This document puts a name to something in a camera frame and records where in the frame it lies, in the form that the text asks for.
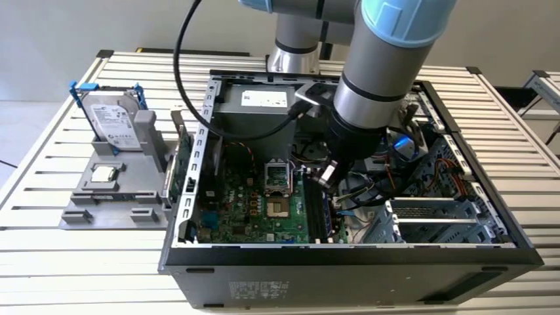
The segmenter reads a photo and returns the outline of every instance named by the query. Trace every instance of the label sticker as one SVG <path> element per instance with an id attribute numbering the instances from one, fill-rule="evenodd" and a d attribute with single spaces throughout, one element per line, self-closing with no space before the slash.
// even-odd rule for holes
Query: label sticker
<path id="1" fill-rule="evenodd" d="M 229 281 L 231 298 L 236 300 L 285 299 L 288 281 Z"/>
<path id="2" fill-rule="evenodd" d="M 107 142 L 119 149 L 140 149 L 139 138 L 127 111 L 117 105 L 91 106 Z"/>
<path id="3" fill-rule="evenodd" d="M 288 107 L 288 93 L 275 91 L 244 91 L 241 106 Z"/>

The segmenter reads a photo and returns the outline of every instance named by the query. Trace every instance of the black cable connector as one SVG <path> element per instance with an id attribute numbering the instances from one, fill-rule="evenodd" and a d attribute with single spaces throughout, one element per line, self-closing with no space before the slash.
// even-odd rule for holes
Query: black cable connector
<path id="1" fill-rule="evenodd" d="M 299 100 L 295 102 L 288 111 L 288 116 L 292 120 L 299 119 L 304 114 L 312 109 L 311 103 L 305 100 Z"/>

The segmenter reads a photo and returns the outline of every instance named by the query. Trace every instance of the hard drive label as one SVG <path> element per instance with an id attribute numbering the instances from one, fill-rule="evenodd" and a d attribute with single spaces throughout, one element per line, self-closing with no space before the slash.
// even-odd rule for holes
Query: hard drive label
<path id="1" fill-rule="evenodd" d="M 123 150 L 140 149 L 139 138 L 127 111 L 117 105 L 103 104 L 93 104 L 91 109 L 107 142 Z"/>

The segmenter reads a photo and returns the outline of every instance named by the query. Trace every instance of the robotic arm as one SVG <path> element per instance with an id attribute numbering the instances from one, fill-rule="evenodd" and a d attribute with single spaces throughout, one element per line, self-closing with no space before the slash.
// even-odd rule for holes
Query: robotic arm
<path id="1" fill-rule="evenodd" d="M 295 25 L 308 25 L 300 30 L 305 41 L 292 41 L 296 45 L 308 46 L 308 49 L 304 51 L 301 46 L 291 50 L 287 45 L 289 36 L 284 31 L 288 16 L 279 17 L 281 29 L 276 31 L 271 61 L 284 67 L 268 68 L 273 72 L 305 70 L 301 64 L 299 67 L 288 65 L 297 63 L 299 58 L 309 61 L 313 53 L 313 40 L 317 38 L 309 34 L 319 24 L 309 22 L 311 19 L 343 23 L 336 24 L 335 32 L 340 32 L 344 23 L 347 26 L 355 24 L 343 77 L 335 93 L 335 110 L 329 111 L 329 159 L 317 175 L 317 182 L 331 188 L 345 176 L 351 163 L 375 153 L 387 127 L 401 125 L 399 111 L 405 113 L 401 118 L 411 117 L 403 108 L 404 97 L 432 45 L 443 34 L 456 0 L 240 0 L 240 3 L 267 12 L 289 14 L 296 21 L 289 24 L 292 36 L 297 36 Z M 319 62 L 319 58 L 313 57 L 307 64 L 315 59 Z"/>

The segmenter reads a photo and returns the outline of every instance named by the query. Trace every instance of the white wall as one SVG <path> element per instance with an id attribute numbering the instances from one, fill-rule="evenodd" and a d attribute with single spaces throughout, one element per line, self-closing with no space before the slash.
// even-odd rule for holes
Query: white wall
<path id="1" fill-rule="evenodd" d="M 0 0 L 0 100 L 64 99 L 99 49 L 172 48 L 189 4 Z M 533 69 L 560 70 L 559 12 L 557 0 L 460 0 L 427 63 L 479 66 L 501 85 L 520 84 Z M 236 0 L 204 0 L 184 48 L 264 55 L 275 22 Z"/>
<path id="2" fill-rule="evenodd" d="M 172 48 L 191 0 L 0 0 L 0 100 L 63 100 L 100 49 Z M 187 49 L 265 55 L 276 17 L 204 0 Z"/>

